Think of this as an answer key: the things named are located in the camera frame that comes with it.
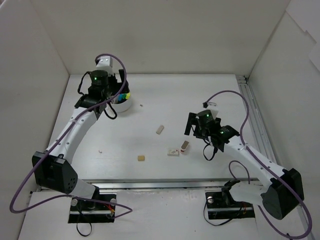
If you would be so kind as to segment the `white eraser red print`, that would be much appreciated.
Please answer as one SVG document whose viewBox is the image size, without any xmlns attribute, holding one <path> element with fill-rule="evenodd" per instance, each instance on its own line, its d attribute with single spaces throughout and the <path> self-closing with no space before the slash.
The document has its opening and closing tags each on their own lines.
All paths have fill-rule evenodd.
<svg viewBox="0 0 320 240">
<path fill-rule="evenodd" d="M 180 155 L 180 151 L 177 148 L 170 148 L 167 151 L 167 155 L 170 156 L 170 157 L 179 156 Z"/>
</svg>

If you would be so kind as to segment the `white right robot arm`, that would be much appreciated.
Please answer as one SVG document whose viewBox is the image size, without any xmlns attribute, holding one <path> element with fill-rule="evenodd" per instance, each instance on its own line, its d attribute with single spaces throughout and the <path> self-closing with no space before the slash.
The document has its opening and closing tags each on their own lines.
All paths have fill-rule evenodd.
<svg viewBox="0 0 320 240">
<path fill-rule="evenodd" d="M 296 169 L 287 170 L 242 143 L 239 132 L 229 125 L 221 126 L 221 119 L 214 118 L 211 110 L 188 114 L 184 133 L 190 132 L 206 140 L 215 152 L 221 151 L 242 163 L 261 183 L 257 186 L 238 180 L 227 182 L 221 193 L 225 205 L 247 202 L 263 206 L 272 217 L 282 220 L 298 206 L 296 197 L 304 199 L 302 177 Z"/>
</svg>

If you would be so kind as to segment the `white rectangular eraser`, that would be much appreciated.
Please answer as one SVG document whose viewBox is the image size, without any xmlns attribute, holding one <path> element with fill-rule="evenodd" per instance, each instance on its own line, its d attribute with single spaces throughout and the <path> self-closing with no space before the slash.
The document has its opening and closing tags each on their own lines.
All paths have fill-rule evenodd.
<svg viewBox="0 0 320 240">
<path fill-rule="evenodd" d="M 164 126 L 163 125 L 160 125 L 159 127 L 158 127 L 158 129 L 156 130 L 156 134 L 158 134 L 158 135 L 160 135 L 161 133 L 162 133 L 162 131 L 164 130 Z"/>
</svg>

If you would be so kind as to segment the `tan small eraser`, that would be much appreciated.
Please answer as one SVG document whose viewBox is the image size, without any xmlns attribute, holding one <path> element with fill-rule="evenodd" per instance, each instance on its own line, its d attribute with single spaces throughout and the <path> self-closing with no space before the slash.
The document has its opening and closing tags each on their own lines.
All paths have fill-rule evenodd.
<svg viewBox="0 0 320 240">
<path fill-rule="evenodd" d="M 138 160 L 139 162 L 143 162 L 143 161 L 145 161 L 145 156 L 144 156 L 144 155 L 138 155 L 138 156 L 137 156 L 137 160 Z"/>
</svg>

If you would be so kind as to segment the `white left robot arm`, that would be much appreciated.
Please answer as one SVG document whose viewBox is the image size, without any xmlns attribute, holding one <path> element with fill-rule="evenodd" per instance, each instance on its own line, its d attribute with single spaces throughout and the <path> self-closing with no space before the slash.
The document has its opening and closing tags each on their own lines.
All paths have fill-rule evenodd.
<svg viewBox="0 0 320 240">
<path fill-rule="evenodd" d="M 72 167 L 77 148 L 89 129 L 98 121 L 118 95 L 128 89 L 127 74 L 119 70 L 121 81 L 109 75 L 105 70 L 86 72 L 91 80 L 87 93 L 81 91 L 79 100 L 68 123 L 57 139 L 44 151 L 32 156 L 36 183 L 74 198 L 81 198 L 82 204 L 89 210 L 100 204 L 100 190 L 78 177 Z"/>
</svg>

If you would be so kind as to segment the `black blue-capped highlighter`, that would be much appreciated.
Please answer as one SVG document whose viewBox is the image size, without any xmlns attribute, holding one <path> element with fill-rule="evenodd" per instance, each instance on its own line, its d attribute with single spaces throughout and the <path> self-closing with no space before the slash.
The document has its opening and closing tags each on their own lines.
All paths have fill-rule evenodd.
<svg viewBox="0 0 320 240">
<path fill-rule="evenodd" d="M 121 101 L 122 99 L 125 99 L 125 94 L 120 94 L 118 100 Z"/>
</svg>

